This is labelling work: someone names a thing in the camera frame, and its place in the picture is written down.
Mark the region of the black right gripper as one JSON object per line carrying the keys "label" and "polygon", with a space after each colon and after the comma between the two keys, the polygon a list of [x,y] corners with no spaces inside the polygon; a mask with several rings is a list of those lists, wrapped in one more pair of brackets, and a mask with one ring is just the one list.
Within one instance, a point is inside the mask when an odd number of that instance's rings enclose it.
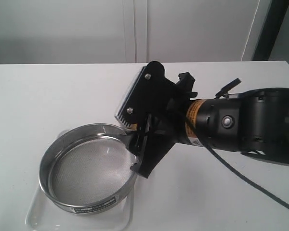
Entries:
{"label": "black right gripper", "polygon": [[165,68],[158,61],[146,65],[126,103],[126,122],[137,124],[128,131],[126,148],[136,156],[131,170],[148,178],[153,169],[176,143],[188,144],[186,112],[197,97],[195,79],[180,73],[174,83],[165,77]]}

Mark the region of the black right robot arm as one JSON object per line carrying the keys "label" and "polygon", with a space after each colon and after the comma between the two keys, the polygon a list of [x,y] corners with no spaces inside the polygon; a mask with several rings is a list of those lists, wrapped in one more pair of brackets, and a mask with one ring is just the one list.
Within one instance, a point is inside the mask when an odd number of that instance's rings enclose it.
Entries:
{"label": "black right robot arm", "polygon": [[174,83],[164,66],[148,63],[127,107],[136,125],[129,149],[139,161],[132,166],[147,178],[176,143],[240,152],[251,158],[289,165],[289,89],[265,88],[231,94],[236,79],[213,99],[198,99],[195,79],[181,73]]}

